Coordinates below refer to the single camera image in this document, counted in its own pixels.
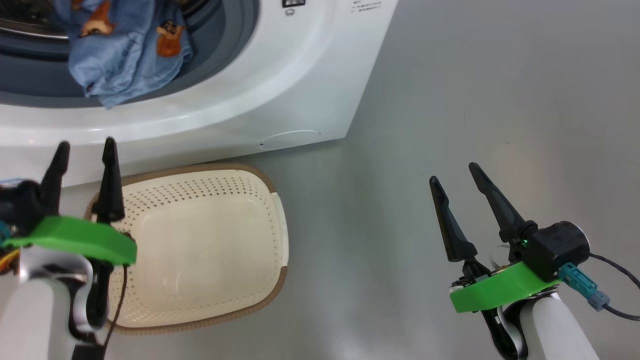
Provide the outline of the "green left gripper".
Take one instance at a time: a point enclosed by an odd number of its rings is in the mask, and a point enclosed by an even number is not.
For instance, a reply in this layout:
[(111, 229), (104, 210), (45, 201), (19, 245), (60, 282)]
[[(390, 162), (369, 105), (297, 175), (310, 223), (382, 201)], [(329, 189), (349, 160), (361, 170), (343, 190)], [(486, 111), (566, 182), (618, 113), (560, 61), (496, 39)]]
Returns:
[(117, 142), (113, 137), (108, 137), (103, 147), (102, 182), (98, 198), (91, 207), (91, 213), (96, 216), (98, 223), (60, 216), (62, 181), (69, 166), (70, 150), (68, 141), (62, 141), (57, 146), (40, 183), (41, 205), (50, 216), (42, 219), (28, 235), (11, 237), (2, 246), (39, 246), (112, 265), (134, 265), (137, 262), (137, 244), (116, 228), (103, 224), (118, 223), (125, 218)]

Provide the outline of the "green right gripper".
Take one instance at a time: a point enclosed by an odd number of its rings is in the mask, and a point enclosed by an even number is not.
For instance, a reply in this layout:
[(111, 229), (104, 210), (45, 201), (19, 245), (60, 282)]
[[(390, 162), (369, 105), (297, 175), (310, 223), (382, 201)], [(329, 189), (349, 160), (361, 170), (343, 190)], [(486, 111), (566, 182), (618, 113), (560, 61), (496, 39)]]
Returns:
[[(538, 230), (538, 224), (525, 220), (476, 162), (468, 165), (478, 191), (485, 195), (499, 227), (503, 243), (526, 240)], [(464, 235), (450, 209), (450, 199), (438, 177), (429, 179), (430, 193), (448, 262), (475, 260), (477, 248)], [(482, 312), (510, 305), (555, 287), (558, 279), (545, 282), (523, 262), (494, 272), (488, 278), (449, 289), (449, 298), (457, 313)]]

